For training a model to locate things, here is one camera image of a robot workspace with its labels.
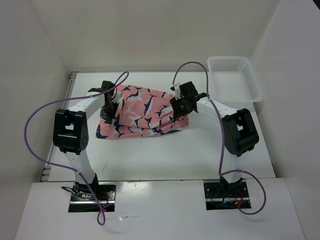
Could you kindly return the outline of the pink shark print shorts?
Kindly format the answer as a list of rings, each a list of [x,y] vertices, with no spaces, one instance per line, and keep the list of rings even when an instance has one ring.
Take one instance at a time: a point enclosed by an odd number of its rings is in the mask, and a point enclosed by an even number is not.
[[[160,137],[182,131],[189,125],[188,116],[174,118],[171,93],[135,85],[120,85],[122,93],[115,119],[107,123],[100,112],[96,129],[98,139],[123,139],[135,137]]]

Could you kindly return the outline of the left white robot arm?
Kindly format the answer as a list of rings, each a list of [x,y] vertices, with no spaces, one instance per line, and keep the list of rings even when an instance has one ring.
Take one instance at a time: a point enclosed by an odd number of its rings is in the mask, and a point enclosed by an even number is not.
[[[98,176],[92,169],[87,155],[89,143],[88,119],[98,110],[107,124],[116,120],[121,93],[110,81],[103,81],[100,88],[91,88],[86,98],[68,109],[58,109],[54,118],[53,144],[64,153],[75,171],[75,192],[89,200],[100,194]]]

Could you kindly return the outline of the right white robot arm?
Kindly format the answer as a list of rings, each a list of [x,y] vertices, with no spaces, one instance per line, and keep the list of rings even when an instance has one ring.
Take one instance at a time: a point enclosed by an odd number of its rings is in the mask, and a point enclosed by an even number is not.
[[[222,157],[220,159],[219,191],[230,197],[237,191],[243,180],[246,158],[259,142],[259,135],[251,112],[246,109],[228,107],[211,99],[207,93],[198,93],[194,84],[174,84],[174,97],[170,100],[175,118],[191,112],[203,114],[217,121],[222,129]]]

